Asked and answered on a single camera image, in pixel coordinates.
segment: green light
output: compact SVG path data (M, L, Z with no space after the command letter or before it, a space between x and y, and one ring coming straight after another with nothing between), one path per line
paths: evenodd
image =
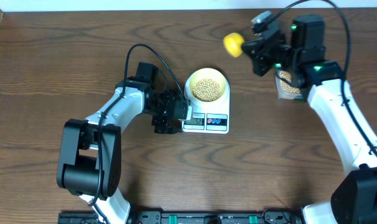
M318 72L322 67L321 66L314 66L313 67L316 72Z

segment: digital display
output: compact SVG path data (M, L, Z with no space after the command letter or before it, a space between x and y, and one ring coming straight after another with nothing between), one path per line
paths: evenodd
M193 118L190 121L185 121L185 124L203 125L203 118Z

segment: bowl of beans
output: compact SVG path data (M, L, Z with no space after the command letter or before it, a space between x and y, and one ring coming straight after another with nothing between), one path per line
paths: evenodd
M196 103L217 103L224 100L229 86L226 78L213 68L203 68L194 72L186 82L185 93Z

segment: green indicator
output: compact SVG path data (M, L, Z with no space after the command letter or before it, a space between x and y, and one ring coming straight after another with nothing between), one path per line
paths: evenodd
M169 224L177 224L177 215L169 215Z
M256 216L250 216L249 224L258 224L258 218Z
M314 66L313 67L316 72L318 72L322 67L321 66Z

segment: plastic container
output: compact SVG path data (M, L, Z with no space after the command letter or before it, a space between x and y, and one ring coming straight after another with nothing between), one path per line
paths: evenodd
M204 102L202 100L197 99L193 95L191 89L194 87L194 85L198 81L204 78L211 78L212 80L215 80L216 82L219 83L222 94L217 100L212 101L212 102ZM220 103L224 102L224 100L230 93L230 87L226 78L218 70L215 70L213 68L203 68L191 74L190 78L188 78L188 80L186 81L184 93L185 93L186 98L191 100L192 103L195 103L196 105L200 107L206 108L206 107L218 106Z
M281 81L277 76L276 76L276 86L277 86L277 91L278 91L278 98L279 99L286 99L286 100L303 100L303 96L300 93L288 93L282 89Z

